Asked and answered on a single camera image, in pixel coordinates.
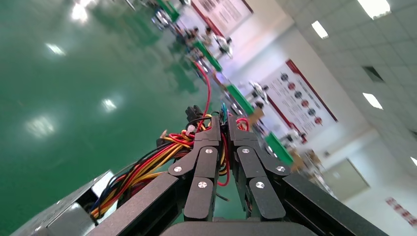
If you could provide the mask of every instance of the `white wall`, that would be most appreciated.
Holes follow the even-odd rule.
[[[381,138],[347,157],[371,188],[384,186],[406,175]]]
[[[393,197],[414,216],[417,216],[417,184],[408,175],[385,186],[374,187],[345,202],[346,206],[390,236],[416,236],[411,227],[385,200]]]
[[[253,15],[230,37],[233,40],[233,60],[222,59],[223,73],[230,77],[252,60],[259,52],[294,24],[275,0],[246,0]]]
[[[306,148],[314,149],[321,157],[329,146],[343,141],[343,137],[369,128],[363,115],[295,27],[291,27],[229,79],[233,83],[260,81],[288,59],[293,60],[339,120],[316,137],[310,137]]]
[[[348,156],[370,188],[344,202],[350,209],[391,236],[415,236],[414,230],[385,200],[394,197],[417,215],[417,185],[378,137]]]

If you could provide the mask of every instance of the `black metal bracket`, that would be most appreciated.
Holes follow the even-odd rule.
[[[211,123],[211,129],[196,134],[193,150],[167,174],[88,235],[387,236],[313,183],[291,174],[287,165],[261,149],[255,134],[239,130],[234,117],[226,127],[220,127],[217,117]],[[227,140],[221,139],[221,128]],[[246,221],[213,219],[222,141],[227,142]],[[169,227],[181,209],[187,222]]]

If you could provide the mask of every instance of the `white ceiling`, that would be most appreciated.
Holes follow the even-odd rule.
[[[411,174],[417,170],[417,0],[387,0],[391,14],[372,20],[357,0],[276,0],[339,81],[391,154]],[[329,37],[311,27],[319,21]],[[385,83],[362,69],[373,66]],[[383,110],[362,93],[373,94]]]

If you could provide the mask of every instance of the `wire bundle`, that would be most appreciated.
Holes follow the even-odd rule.
[[[202,71],[201,67],[196,63],[199,70]],[[205,73],[203,76],[206,80],[208,87],[208,97],[206,102],[206,108],[201,118],[192,120],[186,126],[186,130],[190,125],[197,126],[196,133],[211,129],[211,123],[205,125],[205,120],[211,119],[211,115],[207,114],[210,103],[211,87],[210,81]],[[218,113],[222,124],[227,122],[227,116],[230,116],[226,105],[222,104],[222,108]],[[245,118],[237,119],[238,128],[241,130],[249,131],[249,122]],[[107,183],[106,188],[100,195],[99,199],[92,204],[89,212],[93,219],[99,219],[103,216],[109,208],[119,200],[119,204],[127,201],[130,197],[138,193],[154,178],[164,172],[155,173],[161,166],[166,164],[168,161],[174,159],[180,159],[187,155],[194,145],[194,132],[187,132],[186,130],[181,131],[179,134],[169,134],[167,137],[162,137],[167,143],[160,145],[156,149],[148,152],[142,158],[137,160],[135,163],[125,167],[120,172],[116,173]],[[221,132],[222,138],[222,155],[221,155],[221,168],[219,171],[220,176],[226,175],[226,182],[217,182],[220,186],[226,186],[230,180],[230,164],[227,150],[227,140],[225,132]]]
[[[185,149],[186,152],[179,152],[181,149]],[[130,198],[136,194],[152,179],[163,173],[154,173],[158,168],[173,158],[183,157],[190,152],[189,149],[188,145],[169,142],[148,152],[137,162],[121,170],[109,180],[103,193],[91,207],[91,216],[94,219],[101,218],[117,200]]]

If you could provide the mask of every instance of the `air vent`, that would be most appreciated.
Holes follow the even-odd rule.
[[[411,135],[414,137],[414,139],[417,141],[417,131],[410,130],[410,129],[409,129],[409,131],[410,131]]]
[[[373,82],[384,83],[384,80],[381,78],[381,76],[373,66],[362,66],[362,68]]]

